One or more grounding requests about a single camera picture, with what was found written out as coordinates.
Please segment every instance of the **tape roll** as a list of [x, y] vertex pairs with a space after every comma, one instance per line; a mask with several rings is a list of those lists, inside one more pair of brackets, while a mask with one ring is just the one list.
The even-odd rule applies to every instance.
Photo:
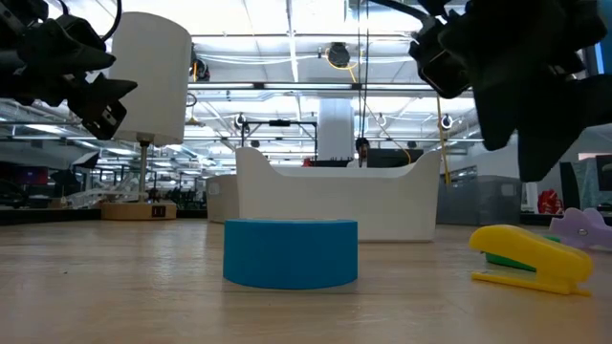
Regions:
[[249, 287], [307, 290], [358, 275], [355, 221], [227, 220], [223, 276]]

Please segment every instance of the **yellow stapler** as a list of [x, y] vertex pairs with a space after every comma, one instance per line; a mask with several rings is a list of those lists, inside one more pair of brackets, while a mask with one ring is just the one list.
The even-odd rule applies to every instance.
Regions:
[[590, 296], [579, 290], [593, 271], [583, 251], [550, 241], [517, 226], [484, 226], [471, 234], [470, 248], [497, 254], [534, 267], [535, 272], [510, 269], [473, 272], [471, 278], [560, 294]]

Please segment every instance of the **purple toy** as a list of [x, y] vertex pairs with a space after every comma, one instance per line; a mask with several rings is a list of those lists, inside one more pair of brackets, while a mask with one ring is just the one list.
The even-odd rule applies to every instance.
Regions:
[[605, 224], [602, 215], [593, 208], [580, 211], [565, 210], [561, 219], [553, 219], [551, 231], [562, 237], [561, 242], [576, 248], [595, 245], [612, 248], [612, 227]]

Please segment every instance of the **table surface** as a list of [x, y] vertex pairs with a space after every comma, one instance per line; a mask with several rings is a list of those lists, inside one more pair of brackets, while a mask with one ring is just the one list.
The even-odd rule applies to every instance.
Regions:
[[591, 298], [470, 280], [469, 227], [361, 244], [358, 282], [259, 290], [222, 278], [201, 220], [0, 227], [1, 343], [612, 343], [612, 253]]

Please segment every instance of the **white cylinder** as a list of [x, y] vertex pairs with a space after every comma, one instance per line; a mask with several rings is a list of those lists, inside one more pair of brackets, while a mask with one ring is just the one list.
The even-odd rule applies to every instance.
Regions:
[[127, 109], [116, 139], [183, 143], [191, 36], [157, 15], [126, 12], [113, 36], [110, 77], [138, 82], [121, 100]]
[[355, 153], [351, 99], [323, 98], [318, 112], [318, 159], [351, 160]]

